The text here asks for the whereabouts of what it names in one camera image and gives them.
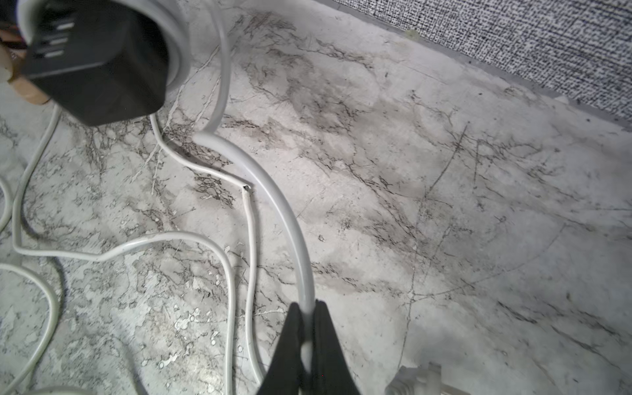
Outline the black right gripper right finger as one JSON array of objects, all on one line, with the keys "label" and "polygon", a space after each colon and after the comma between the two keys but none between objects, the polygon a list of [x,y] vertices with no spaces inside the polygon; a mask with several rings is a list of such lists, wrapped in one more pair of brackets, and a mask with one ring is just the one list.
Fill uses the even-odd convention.
[{"label": "black right gripper right finger", "polygon": [[329,309],[316,301],[314,310],[314,354],[311,385],[313,394],[359,394],[347,366]]}]

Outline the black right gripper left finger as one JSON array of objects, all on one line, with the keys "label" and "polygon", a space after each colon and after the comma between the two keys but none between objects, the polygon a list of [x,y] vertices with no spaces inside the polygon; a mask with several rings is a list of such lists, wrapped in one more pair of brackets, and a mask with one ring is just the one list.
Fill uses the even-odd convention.
[{"label": "black right gripper left finger", "polygon": [[297,303],[288,309],[281,335],[268,372],[257,392],[258,395],[297,395],[304,376],[301,347],[304,341],[302,313]]}]

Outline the black and white power strip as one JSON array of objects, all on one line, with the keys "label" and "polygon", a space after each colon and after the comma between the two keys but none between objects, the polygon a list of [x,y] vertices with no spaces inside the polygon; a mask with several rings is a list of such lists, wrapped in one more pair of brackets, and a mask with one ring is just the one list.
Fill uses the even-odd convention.
[{"label": "black and white power strip", "polygon": [[[278,213],[296,262],[305,336],[301,360],[314,366],[314,278],[301,228],[269,174],[217,135],[230,91],[230,41],[218,4],[206,2],[220,40],[220,91],[196,141],[244,170]],[[23,73],[63,109],[89,126],[149,115],[181,86],[193,56],[189,27],[175,1],[19,1],[16,20],[28,50]]]}]

